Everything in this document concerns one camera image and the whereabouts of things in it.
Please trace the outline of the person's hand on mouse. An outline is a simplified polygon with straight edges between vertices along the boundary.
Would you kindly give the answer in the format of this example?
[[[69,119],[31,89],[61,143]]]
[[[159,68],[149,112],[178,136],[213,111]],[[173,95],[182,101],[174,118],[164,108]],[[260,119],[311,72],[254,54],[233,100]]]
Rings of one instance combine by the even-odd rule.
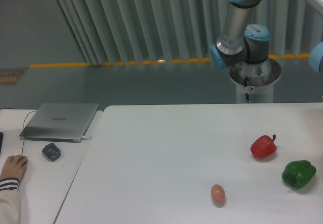
[[[7,158],[1,171],[1,181],[6,179],[22,180],[27,168],[28,157],[12,155]]]

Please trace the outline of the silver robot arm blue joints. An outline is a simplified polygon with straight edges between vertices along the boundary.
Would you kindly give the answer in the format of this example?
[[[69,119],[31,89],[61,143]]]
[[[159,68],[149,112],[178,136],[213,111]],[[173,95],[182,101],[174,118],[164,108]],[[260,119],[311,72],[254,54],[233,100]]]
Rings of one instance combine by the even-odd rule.
[[[228,0],[230,2],[224,28],[210,46],[210,57],[221,69],[240,62],[260,64],[268,59],[269,31],[252,32],[248,24],[252,9],[261,0]],[[305,0],[322,14],[322,0]]]

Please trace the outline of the cream striped sleeve forearm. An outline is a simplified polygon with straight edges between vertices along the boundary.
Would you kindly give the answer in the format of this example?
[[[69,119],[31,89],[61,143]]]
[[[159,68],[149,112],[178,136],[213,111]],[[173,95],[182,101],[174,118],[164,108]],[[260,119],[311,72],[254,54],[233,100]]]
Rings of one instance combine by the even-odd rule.
[[[1,223],[20,223],[19,184],[17,178],[1,180]]]

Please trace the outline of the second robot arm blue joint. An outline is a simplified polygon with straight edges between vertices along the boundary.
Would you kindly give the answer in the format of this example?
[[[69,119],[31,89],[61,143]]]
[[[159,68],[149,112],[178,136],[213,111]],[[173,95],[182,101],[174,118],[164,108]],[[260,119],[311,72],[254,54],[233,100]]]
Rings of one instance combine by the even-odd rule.
[[[310,66],[318,73],[322,75],[322,55],[323,55],[323,42],[316,45],[309,57]]]

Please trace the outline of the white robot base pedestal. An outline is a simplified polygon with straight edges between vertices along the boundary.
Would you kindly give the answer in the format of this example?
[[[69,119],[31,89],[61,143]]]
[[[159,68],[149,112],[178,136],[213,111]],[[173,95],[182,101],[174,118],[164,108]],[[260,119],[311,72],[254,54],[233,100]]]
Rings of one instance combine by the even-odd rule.
[[[238,63],[230,67],[229,73],[237,103],[272,103],[282,70],[278,62],[268,58],[258,64]]]

